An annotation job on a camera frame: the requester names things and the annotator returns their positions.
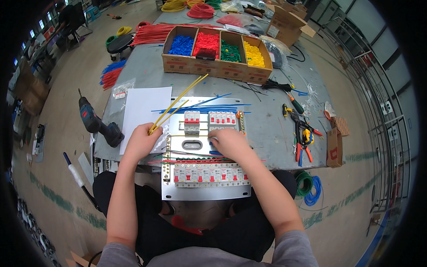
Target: black pants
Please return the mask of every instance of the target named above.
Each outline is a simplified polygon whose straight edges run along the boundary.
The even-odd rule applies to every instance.
[[[56,45],[58,47],[65,47],[67,44],[68,36],[72,33],[70,25],[65,26],[59,33],[58,39],[56,39]]]
[[[276,170],[273,174],[295,198],[294,176],[284,170]],[[94,181],[94,197],[105,216],[115,179],[116,174],[103,172]],[[273,227],[253,188],[250,197],[234,202],[236,215],[203,231],[203,235],[178,229],[158,215],[162,209],[161,196],[151,187],[135,185],[135,198],[138,213],[136,252],[144,260],[144,265],[155,256],[189,246],[215,247],[260,262],[274,240]]]

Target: knee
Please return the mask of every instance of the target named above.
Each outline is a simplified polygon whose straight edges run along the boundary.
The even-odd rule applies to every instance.
[[[112,189],[115,180],[116,174],[113,172],[105,171],[98,174],[98,176],[94,178],[94,184],[92,185],[94,195],[96,195],[97,192],[102,192],[109,188]]]
[[[279,182],[288,190],[292,198],[295,198],[297,184],[294,175],[287,170],[275,170],[272,173],[277,178],[277,180],[279,180]]]

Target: worker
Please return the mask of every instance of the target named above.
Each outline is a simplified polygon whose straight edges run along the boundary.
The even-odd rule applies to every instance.
[[[135,168],[163,134],[162,127],[148,135],[153,123],[132,133],[117,175],[99,174],[93,185],[98,206],[107,217],[107,244],[98,267],[138,266],[269,266],[260,262],[275,238],[274,266],[318,266],[294,202],[297,185],[284,170],[271,173],[234,129],[209,133],[224,156],[239,163],[252,183],[250,197],[234,201],[225,222],[196,235],[178,229],[159,214],[174,215],[175,208],[151,187],[135,185]]]
[[[58,28],[53,33],[52,37],[59,34],[59,38],[56,40],[56,44],[62,46],[66,38],[68,38],[68,35],[71,34],[71,18],[78,17],[78,14],[73,5],[65,5],[65,3],[62,1],[56,3],[55,10],[59,13]]]
[[[37,49],[39,47],[40,47],[40,42],[35,37],[33,37],[31,39],[31,43],[30,43],[29,48],[28,48],[28,57],[29,57],[29,59],[32,58],[32,56],[34,55],[34,53],[37,51]]]

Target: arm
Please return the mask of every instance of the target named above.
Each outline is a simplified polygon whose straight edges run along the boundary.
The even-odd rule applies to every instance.
[[[212,144],[224,156],[239,163],[251,180],[261,208],[273,226],[276,240],[291,230],[304,231],[298,207],[286,188],[271,174],[244,136],[233,129],[213,130]]]
[[[34,55],[34,52],[35,52],[35,47],[34,47],[34,48],[29,47],[29,48],[28,48],[27,53],[28,53],[28,57],[29,57],[29,59],[31,59],[31,58],[32,58],[32,56]]]
[[[163,128],[159,127],[152,135],[148,136],[148,130],[151,126],[153,123],[146,123],[135,128],[120,161],[108,205],[107,244],[117,242],[135,250],[138,235],[135,169],[139,160],[150,153],[157,139],[163,133]]]
[[[59,28],[53,33],[52,36],[57,35],[59,31],[62,30],[64,27],[65,27],[65,21],[59,25]]]

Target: white circuit breaker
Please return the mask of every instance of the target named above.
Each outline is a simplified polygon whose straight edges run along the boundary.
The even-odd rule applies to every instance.
[[[202,188],[250,185],[248,176],[238,163],[175,164],[175,187]]]
[[[210,111],[208,114],[208,130],[236,127],[236,115],[233,112]]]
[[[199,135],[200,133],[200,111],[184,112],[185,135]]]

